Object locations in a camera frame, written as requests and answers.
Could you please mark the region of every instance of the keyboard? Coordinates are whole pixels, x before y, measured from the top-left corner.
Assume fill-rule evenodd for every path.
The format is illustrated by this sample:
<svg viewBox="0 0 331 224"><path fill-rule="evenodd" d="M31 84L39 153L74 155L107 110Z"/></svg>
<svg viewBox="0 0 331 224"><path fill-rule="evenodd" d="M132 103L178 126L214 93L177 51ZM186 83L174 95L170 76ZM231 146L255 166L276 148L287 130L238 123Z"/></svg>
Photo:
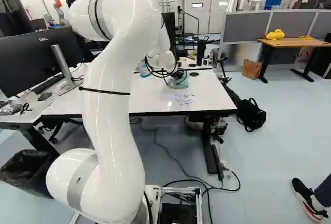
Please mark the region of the keyboard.
<svg viewBox="0 0 331 224"><path fill-rule="evenodd" d="M35 87L32 91L34 93L36 93L36 95L41 94L45 89L51 87L52 85L54 85L55 83L57 83L58 81L62 80L64 78L63 75L58 75L58 76L54 76L52 78L50 78L49 80L43 82L42 84L40 84L39 86Z"/></svg>

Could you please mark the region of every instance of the black trash bag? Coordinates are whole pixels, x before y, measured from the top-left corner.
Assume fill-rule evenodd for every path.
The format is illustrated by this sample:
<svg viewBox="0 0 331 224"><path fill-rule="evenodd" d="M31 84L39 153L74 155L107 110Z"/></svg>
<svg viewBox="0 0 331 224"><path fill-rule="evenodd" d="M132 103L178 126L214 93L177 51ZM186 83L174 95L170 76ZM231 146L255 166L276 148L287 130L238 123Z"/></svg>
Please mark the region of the black trash bag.
<svg viewBox="0 0 331 224"><path fill-rule="evenodd" d="M53 161L48 152L21 150L0 168L0 181L32 195L53 199L46 186L46 173Z"/></svg>

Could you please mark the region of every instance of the ceiling light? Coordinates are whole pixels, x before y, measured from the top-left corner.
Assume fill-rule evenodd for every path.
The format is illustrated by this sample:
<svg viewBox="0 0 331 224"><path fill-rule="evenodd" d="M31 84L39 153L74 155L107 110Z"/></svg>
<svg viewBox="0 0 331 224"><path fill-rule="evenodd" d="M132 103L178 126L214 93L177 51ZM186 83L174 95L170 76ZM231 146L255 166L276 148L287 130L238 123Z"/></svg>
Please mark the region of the ceiling light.
<svg viewBox="0 0 331 224"><path fill-rule="evenodd" d="M203 3L192 3L192 8L201 8Z"/></svg>

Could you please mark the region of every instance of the white desk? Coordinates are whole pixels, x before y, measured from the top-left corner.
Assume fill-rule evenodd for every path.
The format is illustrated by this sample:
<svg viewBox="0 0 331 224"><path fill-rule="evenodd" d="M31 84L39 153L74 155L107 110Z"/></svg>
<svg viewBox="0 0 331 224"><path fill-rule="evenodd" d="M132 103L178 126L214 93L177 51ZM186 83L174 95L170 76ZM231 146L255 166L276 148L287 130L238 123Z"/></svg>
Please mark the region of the white desk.
<svg viewBox="0 0 331 224"><path fill-rule="evenodd" d="M85 66L82 65L77 71L73 73L73 76L78 77L84 71L85 71ZM54 157L59 156L59 153L48 142L48 140L46 140L34 128L34 126L40 123L41 121L41 112L45 110L53 101L55 101L59 97L60 96L52 95L50 98L48 98L45 101L31 102L29 104L29 108L32 109L32 111L24 112L24 114L22 115L18 112L14 115L0 116L0 128L19 130L22 133L22 135L24 135L28 139L29 143L36 150L50 152Z"/></svg>
<svg viewBox="0 0 331 224"><path fill-rule="evenodd" d="M185 115L192 112L231 114L236 106L213 70L195 70L199 75L188 78L189 87L169 88L162 78L133 75L130 115ZM42 117L81 117L81 92L76 88L58 97L42 111Z"/></svg>

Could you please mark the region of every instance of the black sneaker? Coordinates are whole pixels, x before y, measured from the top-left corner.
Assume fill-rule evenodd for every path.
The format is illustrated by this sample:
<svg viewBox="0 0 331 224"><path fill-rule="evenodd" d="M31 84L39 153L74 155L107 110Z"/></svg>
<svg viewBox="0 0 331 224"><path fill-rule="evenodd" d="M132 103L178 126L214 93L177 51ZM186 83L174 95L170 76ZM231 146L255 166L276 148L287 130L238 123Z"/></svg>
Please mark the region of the black sneaker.
<svg viewBox="0 0 331 224"><path fill-rule="evenodd" d="M311 196L314 194L311 188L307 188L300 179L292 179L291 188L293 193L302 204L306 214L315 222L322 222L324 218L328 218L326 210L316 211L311 202Z"/></svg>

